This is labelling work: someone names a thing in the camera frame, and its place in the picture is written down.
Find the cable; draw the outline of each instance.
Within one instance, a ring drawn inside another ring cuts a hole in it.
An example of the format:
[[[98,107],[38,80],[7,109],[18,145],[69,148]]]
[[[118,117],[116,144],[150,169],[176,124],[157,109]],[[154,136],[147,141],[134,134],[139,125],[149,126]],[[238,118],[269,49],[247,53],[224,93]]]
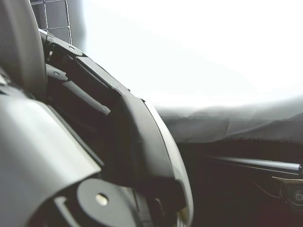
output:
[[[269,195],[270,197],[273,197],[273,198],[276,198],[276,199],[280,199],[280,198],[281,198],[281,197],[279,197],[279,196],[275,196],[275,195],[272,195],[272,194],[268,193],[268,192],[265,191],[263,188],[261,188],[256,182],[253,181],[253,183],[254,183],[254,185],[255,185],[257,188],[259,188],[262,192],[264,192],[265,194]]]

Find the metal wire rack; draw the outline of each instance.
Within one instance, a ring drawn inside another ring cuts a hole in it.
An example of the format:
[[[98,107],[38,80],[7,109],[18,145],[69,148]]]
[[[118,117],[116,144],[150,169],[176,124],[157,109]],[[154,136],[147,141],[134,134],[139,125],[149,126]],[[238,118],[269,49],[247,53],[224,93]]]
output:
[[[50,6],[50,4],[58,4],[58,3],[62,3],[62,2],[64,2],[64,4],[65,4],[66,24],[63,26],[51,27],[49,24],[50,17],[56,17],[56,15],[50,15],[50,12],[48,12],[47,8],[48,8],[48,6]],[[72,44],[70,15],[69,15],[69,11],[68,11],[67,0],[30,0],[30,4],[31,4],[32,8],[34,8],[36,6],[43,7],[44,16],[42,18],[41,17],[37,18],[37,14],[35,13],[36,19],[38,21],[38,25],[41,25],[41,20],[44,20],[44,23],[45,23],[44,24],[45,26],[39,27],[40,29],[50,32],[50,33],[52,33],[52,31],[54,31],[54,30],[58,31],[60,29],[67,29],[68,30],[68,40],[69,40],[69,43]]]

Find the wire grid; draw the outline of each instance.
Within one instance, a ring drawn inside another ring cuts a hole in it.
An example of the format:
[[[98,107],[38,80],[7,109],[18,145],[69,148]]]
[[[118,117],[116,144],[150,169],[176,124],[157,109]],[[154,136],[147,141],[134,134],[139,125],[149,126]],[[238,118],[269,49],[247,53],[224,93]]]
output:
[[[64,1],[65,3],[65,12],[66,12],[66,17],[67,17],[67,25],[66,26],[61,26],[61,27],[49,27],[48,26],[48,23],[47,23],[47,11],[46,11],[46,5],[47,4],[54,4],[56,2],[62,2]],[[68,36],[69,36],[69,41],[70,41],[70,44],[72,44],[72,40],[71,40],[71,25],[70,25],[70,15],[69,15],[69,11],[68,11],[68,3],[67,3],[67,0],[42,0],[42,1],[36,1],[36,2],[31,2],[31,5],[34,6],[34,5],[43,5],[43,11],[44,11],[44,18],[45,18],[45,25],[46,25],[46,28],[45,29],[42,29],[44,31],[47,31],[47,32],[50,32],[52,30],[55,30],[55,29],[65,29],[67,28],[68,29]]]

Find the white curved edge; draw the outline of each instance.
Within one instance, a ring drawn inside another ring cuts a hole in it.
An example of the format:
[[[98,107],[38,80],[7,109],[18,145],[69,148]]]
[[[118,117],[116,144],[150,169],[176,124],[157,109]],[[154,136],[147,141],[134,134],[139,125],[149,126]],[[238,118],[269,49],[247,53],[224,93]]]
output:
[[[179,149],[170,133],[165,123],[161,119],[160,115],[156,111],[156,109],[149,103],[144,102],[151,115],[153,116],[155,122],[158,125],[160,133],[162,135],[164,144],[166,146],[170,162],[173,168],[173,172],[175,175],[175,179],[179,181],[183,187],[186,203],[187,203],[187,223],[186,226],[191,226],[194,217],[194,202],[191,193],[191,188],[188,180],[188,176],[186,173],[186,169],[180,155]]]

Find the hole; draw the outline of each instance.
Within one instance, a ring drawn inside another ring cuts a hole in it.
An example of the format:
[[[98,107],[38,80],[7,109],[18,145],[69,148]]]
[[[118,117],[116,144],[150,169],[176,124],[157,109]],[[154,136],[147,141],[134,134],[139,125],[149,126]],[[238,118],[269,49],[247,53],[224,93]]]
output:
[[[101,206],[106,206],[108,204],[108,199],[105,195],[103,194],[97,194],[96,195],[96,201],[99,203]]]

